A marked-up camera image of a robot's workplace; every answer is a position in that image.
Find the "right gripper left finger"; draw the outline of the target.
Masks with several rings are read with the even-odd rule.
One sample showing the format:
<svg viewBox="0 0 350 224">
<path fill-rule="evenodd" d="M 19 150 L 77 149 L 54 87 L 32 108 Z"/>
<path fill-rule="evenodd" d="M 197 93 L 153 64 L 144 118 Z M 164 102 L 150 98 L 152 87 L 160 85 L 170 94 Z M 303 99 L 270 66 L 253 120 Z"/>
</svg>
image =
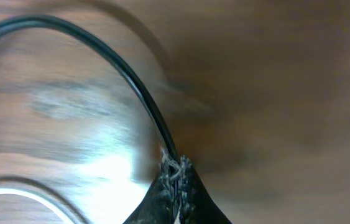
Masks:
<svg viewBox="0 0 350 224">
<path fill-rule="evenodd" d="M 146 195 L 124 224 L 174 224 L 179 202 L 177 197 L 180 165 L 165 148 L 160 149 L 159 171 Z"/>
</svg>

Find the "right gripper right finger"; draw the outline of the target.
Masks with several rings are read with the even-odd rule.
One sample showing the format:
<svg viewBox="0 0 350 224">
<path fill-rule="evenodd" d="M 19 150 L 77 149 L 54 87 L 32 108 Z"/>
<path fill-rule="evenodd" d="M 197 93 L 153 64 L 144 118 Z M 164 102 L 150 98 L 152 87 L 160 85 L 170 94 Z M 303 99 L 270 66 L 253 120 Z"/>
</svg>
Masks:
<svg viewBox="0 0 350 224">
<path fill-rule="evenodd" d="M 189 158 L 180 158 L 178 178 L 181 224 L 231 224 L 214 203 Z"/>
</svg>

